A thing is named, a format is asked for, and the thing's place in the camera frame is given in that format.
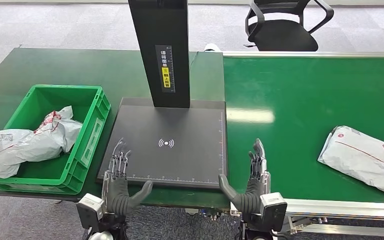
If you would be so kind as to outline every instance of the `black cable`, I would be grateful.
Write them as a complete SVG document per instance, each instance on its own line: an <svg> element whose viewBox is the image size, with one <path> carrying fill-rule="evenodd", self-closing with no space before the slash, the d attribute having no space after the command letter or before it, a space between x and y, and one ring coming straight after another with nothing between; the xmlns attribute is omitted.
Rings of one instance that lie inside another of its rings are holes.
<svg viewBox="0 0 384 240"><path fill-rule="evenodd" d="M284 238L284 239L286 239L286 240L289 239L289 238L288 238L286 235L284 235L284 234L275 233L275 232L273 231L273 229L270 230L270 235L272 235L273 237L276 237L276 238Z"/></svg>
<svg viewBox="0 0 384 240"><path fill-rule="evenodd" d="M195 56L193 57L192 61L190 62L189 73L191 72L192 64L194 64L195 58L197 58L197 56L198 56L199 53L200 53L199 51L196 51Z"/></svg>

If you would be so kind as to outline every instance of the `table edge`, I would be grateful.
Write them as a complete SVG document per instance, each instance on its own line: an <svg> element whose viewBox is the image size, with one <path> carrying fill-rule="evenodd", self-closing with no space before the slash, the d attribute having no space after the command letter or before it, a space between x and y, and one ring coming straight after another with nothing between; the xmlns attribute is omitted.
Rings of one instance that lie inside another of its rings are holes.
<svg viewBox="0 0 384 240"><path fill-rule="evenodd" d="M317 57L384 58L384 52L223 51L224 58Z"/></svg>

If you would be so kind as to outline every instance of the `black office chair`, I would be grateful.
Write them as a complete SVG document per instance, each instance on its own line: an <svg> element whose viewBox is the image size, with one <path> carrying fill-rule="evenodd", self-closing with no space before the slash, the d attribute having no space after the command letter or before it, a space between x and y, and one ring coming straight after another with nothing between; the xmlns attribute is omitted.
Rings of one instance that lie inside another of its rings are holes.
<svg viewBox="0 0 384 240"><path fill-rule="evenodd" d="M311 34L329 22L334 10L323 0L314 0L326 12L326 17L310 31L304 29L304 8L310 0L253 0L245 19L248 41L255 43L259 51L317 51L319 45ZM299 23L291 20L265 20L264 14L285 13L299 17ZM248 24L249 19L257 22Z"/></svg>

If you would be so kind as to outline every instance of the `white plastic bag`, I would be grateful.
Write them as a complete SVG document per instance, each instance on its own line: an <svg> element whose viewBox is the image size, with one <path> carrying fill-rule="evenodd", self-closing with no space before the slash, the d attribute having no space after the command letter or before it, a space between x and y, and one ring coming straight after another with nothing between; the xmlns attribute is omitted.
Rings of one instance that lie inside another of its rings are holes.
<svg viewBox="0 0 384 240"><path fill-rule="evenodd" d="M318 161L384 191L384 142L348 126L329 134Z"/></svg>
<svg viewBox="0 0 384 240"><path fill-rule="evenodd" d="M17 174L23 162L40 162L69 152L76 142L82 124L71 120L73 109L49 113L35 131L7 129L0 131L0 178Z"/></svg>

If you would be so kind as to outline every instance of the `black vertical stand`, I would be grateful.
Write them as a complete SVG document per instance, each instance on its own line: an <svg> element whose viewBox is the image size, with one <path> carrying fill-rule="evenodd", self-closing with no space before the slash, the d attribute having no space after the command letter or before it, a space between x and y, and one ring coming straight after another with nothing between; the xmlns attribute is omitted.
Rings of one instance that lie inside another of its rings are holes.
<svg viewBox="0 0 384 240"><path fill-rule="evenodd" d="M187 0L128 0L155 107L189 108Z"/></svg>

